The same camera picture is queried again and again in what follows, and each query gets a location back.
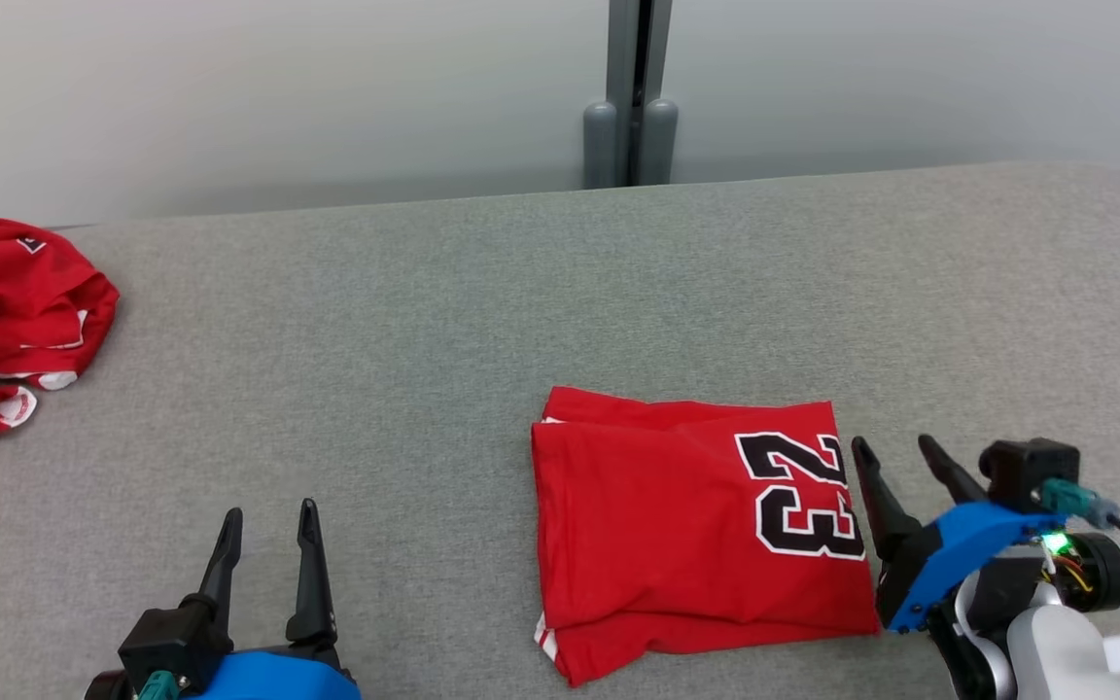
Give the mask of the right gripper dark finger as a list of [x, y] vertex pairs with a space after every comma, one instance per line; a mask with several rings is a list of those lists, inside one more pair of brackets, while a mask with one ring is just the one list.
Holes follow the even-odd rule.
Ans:
[[933, 477], [948, 489], [948, 495], [956, 505], [977, 504], [987, 502], [988, 495], [981, 483], [973, 478], [973, 475], [965, 470], [950, 452], [937, 442], [937, 439], [928, 433], [921, 433], [917, 438], [920, 452], [928, 465], [928, 470]]
[[920, 521], [902, 508], [898, 497], [884, 479], [879, 457], [862, 436], [853, 437], [852, 452], [876, 557], [888, 566], [921, 567], [924, 551], [920, 545], [924, 540], [920, 536]]

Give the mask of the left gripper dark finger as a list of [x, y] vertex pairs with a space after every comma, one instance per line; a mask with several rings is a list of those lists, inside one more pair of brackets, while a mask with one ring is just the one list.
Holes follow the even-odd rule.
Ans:
[[206, 563], [198, 590], [200, 601], [209, 609], [214, 628], [228, 626], [231, 582], [240, 561], [242, 543], [243, 508], [232, 507], [224, 515], [220, 535]]
[[319, 510], [312, 498], [304, 498], [299, 506], [297, 545], [297, 596], [284, 638], [292, 648], [332, 648], [338, 640], [336, 614]]

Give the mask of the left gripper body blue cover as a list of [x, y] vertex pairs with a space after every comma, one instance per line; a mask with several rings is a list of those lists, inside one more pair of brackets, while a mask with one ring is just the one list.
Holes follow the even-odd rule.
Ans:
[[332, 642], [249, 648], [221, 660], [213, 681], [183, 699], [361, 699]]

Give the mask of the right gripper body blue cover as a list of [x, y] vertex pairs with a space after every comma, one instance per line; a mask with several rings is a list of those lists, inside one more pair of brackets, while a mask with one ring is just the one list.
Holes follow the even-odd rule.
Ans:
[[992, 502], [956, 505], [922, 526], [921, 567], [888, 566], [876, 590], [883, 628], [911, 632], [965, 577], [981, 569], [1009, 545], [1066, 526], [1070, 514], [1015, 512]]

